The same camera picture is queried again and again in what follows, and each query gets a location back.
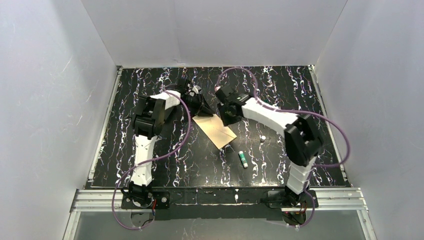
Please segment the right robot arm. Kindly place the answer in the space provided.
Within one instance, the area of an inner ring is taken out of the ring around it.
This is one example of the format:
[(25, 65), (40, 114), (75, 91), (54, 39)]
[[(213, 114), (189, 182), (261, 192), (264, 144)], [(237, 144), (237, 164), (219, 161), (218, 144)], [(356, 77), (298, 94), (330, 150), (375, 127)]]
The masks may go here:
[(311, 171), (324, 145), (313, 116), (282, 112), (249, 93), (237, 93), (230, 86), (220, 87), (215, 96), (225, 126), (249, 119), (283, 137), (290, 169), (281, 200), (293, 206), (299, 204), (305, 197)]

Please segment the white green glue stick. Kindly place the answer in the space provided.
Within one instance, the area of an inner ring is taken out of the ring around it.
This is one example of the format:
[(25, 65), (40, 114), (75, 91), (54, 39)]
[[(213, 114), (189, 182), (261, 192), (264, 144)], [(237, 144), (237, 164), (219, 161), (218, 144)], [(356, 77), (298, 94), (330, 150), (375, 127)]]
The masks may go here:
[(240, 158), (240, 161), (241, 161), (241, 164), (242, 164), (243, 168), (244, 169), (247, 169), (249, 165), (248, 165), (248, 161), (246, 159), (246, 156), (245, 156), (244, 152), (243, 151), (239, 151), (238, 152), (238, 156)]

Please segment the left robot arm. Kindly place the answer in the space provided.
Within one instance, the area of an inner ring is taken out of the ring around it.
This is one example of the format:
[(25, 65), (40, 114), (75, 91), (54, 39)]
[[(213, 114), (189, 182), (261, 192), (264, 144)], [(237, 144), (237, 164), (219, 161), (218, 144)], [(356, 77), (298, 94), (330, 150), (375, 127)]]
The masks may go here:
[(191, 117), (211, 117), (213, 110), (203, 96), (200, 86), (188, 79), (178, 79), (155, 95), (141, 95), (131, 118), (134, 133), (134, 169), (129, 171), (129, 182), (121, 188), (122, 201), (138, 208), (154, 207), (155, 200), (165, 208), (169, 202), (164, 191), (152, 189), (152, 162), (155, 142), (164, 123), (175, 107), (182, 105)]

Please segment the white envelope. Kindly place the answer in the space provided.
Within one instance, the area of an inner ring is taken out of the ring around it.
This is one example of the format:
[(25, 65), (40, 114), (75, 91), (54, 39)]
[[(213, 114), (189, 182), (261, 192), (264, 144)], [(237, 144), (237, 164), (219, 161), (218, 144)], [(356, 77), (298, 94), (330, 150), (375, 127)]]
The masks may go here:
[(223, 121), (217, 114), (212, 117), (195, 116), (193, 120), (217, 149), (222, 149), (237, 138), (236, 134), (228, 126), (224, 126)]

